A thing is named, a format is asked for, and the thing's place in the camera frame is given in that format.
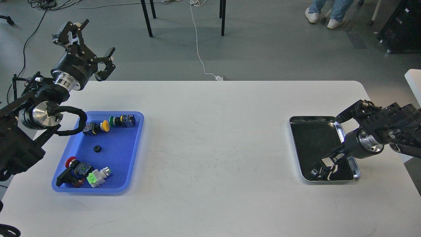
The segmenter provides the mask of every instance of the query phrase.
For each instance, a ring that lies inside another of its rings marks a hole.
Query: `white table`
[[[367,98],[354,81],[90,82],[65,104],[145,115],[130,187],[53,191],[68,141],[54,136],[13,179],[0,223],[36,237],[419,237],[421,197],[389,147],[357,161],[356,183],[309,185],[299,174],[289,118],[335,116]]]
[[[410,69],[407,73],[405,73],[405,78],[414,93],[418,104],[421,106],[421,70]]]

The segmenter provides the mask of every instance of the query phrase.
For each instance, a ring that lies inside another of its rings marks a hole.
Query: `jeans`
[[[313,4],[310,6],[309,13],[321,13],[325,2],[326,0],[313,0]],[[354,0],[335,0],[330,18],[341,22],[344,19],[345,12],[353,2]]]

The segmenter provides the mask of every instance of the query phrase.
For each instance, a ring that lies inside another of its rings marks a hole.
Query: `white sneaker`
[[[310,8],[307,8],[306,12],[304,12],[304,14],[306,15],[309,22],[314,24],[314,23],[317,22],[317,19],[319,18],[319,14],[318,13],[309,13],[309,10],[310,10]]]
[[[343,25],[343,24],[344,24],[344,22],[345,22],[345,21],[341,21],[341,22],[339,22],[339,21],[337,21],[337,20],[335,20],[335,19],[330,19],[329,24],[328,24],[328,28],[329,28],[329,29],[331,29],[331,30],[333,30],[333,29],[335,29],[335,28],[337,28],[337,27],[339,27],[339,26]]]

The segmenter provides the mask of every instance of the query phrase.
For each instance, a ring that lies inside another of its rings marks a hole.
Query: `metal tray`
[[[331,180],[316,180],[311,175],[316,161],[324,158],[345,138],[342,126],[332,116],[294,116],[290,128],[302,177],[315,183],[358,181],[361,173],[354,157],[338,164],[338,171]]]

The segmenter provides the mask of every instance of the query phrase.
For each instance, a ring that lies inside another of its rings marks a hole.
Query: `black nut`
[[[102,150],[102,147],[101,147],[100,145],[96,145],[96,146],[94,146],[94,147],[93,147],[93,151],[94,151],[94,152],[97,152],[97,153],[98,153],[98,152],[100,152],[101,150]]]

